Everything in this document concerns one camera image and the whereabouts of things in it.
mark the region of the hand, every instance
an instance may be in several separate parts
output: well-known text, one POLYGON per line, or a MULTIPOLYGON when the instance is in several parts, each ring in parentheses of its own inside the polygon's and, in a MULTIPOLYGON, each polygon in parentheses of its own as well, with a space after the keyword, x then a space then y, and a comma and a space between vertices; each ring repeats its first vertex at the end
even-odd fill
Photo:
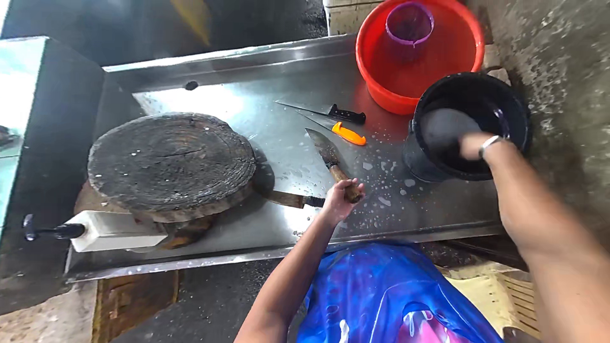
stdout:
POLYGON ((481 145, 491 137, 493 137, 493 134, 489 132, 471 132, 465 134, 460 139, 460 153, 462 157, 471 161, 478 160, 480 158, 479 149, 481 149, 481 145))
MULTIPOLYGON (((358 179, 341 180, 328 190, 320 216, 324 216, 324 219, 333 227, 337 226, 340 221, 345 220, 351 210, 354 209, 356 204, 349 203, 345 199, 345 188, 352 184, 356 185, 357 182, 358 179)), ((359 184, 357 188, 364 199, 364 184, 359 184)))

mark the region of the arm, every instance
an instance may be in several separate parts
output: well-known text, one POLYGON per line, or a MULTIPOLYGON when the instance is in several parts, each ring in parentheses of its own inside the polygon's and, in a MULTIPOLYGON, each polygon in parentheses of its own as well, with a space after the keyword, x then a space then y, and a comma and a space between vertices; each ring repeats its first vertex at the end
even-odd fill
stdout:
MULTIPOLYGON (((462 139, 462 155, 477 159, 490 134, 462 139)), ((484 153, 498 190, 502 224, 532 273, 545 339, 601 342, 610 328, 610 258, 576 215, 550 192, 510 142, 484 153)))
MULTIPOLYGON (((356 181, 339 181, 328 191, 320 213, 260 289, 236 343, 286 341, 288 326, 303 302, 335 226, 355 206, 345 201, 344 189, 356 181)), ((364 185, 358 185, 358 189, 363 192, 364 185)))

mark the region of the black knife handle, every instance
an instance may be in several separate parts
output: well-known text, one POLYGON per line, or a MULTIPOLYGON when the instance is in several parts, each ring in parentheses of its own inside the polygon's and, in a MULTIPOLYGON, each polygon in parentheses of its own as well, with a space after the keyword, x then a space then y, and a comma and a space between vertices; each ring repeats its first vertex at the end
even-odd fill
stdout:
POLYGON ((364 124, 364 122, 367 120, 367 116, 364 114, 364 112, 355 113, 350 110, 340 110, 337 108, 337 104, 332 104, 331 111, 328 112, 328 115, 360 125, 364 124))
POLYGON ((305 203, 306 205, 315 207, 315 208, 320 208, 320 207, 324 206, 325 200, 326 199, 324 199, 324 198, 303 197, 303 203, 305 203))

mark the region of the steel countertop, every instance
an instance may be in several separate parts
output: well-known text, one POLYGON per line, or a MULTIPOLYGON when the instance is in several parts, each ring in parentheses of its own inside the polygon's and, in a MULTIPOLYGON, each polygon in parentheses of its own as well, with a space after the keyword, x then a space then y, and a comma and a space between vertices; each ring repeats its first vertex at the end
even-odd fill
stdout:
MULTIPOLYGON (((410 116, 391 114, 373 101, 354 46, 355 35, 343 35, 105 67, 107 82, 118 84, 119 91, 102 94, 96 135, 138 115, 214 115, 250 141, 274 190, 324 197, 333 180, 306 135, 305 128, 312 128, 337 145, 341 168, 366 184, 365 200, 335 229, 329 250, 373 240, 422 242, 502 233, 492 181, 425 183, 408 172, 401 148, 410 116), (190 81, 199 87, 184 89, 190 81), (129 99, 119 99, 125 95, 129 99), (366 136, 367 144, 350 144, 277 99, 336 103, 365 112, 363 126, 344 125, 366 136), (112 105, 125 101, 131 105, 112 105)), ((318 211, 281 206, 254 194, 220 214, 195 244, 149 253, 71 250, 66 274, 80 281, 282 257, 318 211)))

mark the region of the water droplet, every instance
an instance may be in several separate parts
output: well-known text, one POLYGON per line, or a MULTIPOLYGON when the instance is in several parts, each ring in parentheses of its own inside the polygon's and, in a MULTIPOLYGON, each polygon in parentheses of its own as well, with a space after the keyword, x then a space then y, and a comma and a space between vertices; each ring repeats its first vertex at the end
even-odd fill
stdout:
POLYGON ((381 201, 384 205, 386 206, 391 206, 392 203, 390 202, 390 200, 386 200, 383 197, 377 197, 377 199, 379 199, 379 201, 381 201))

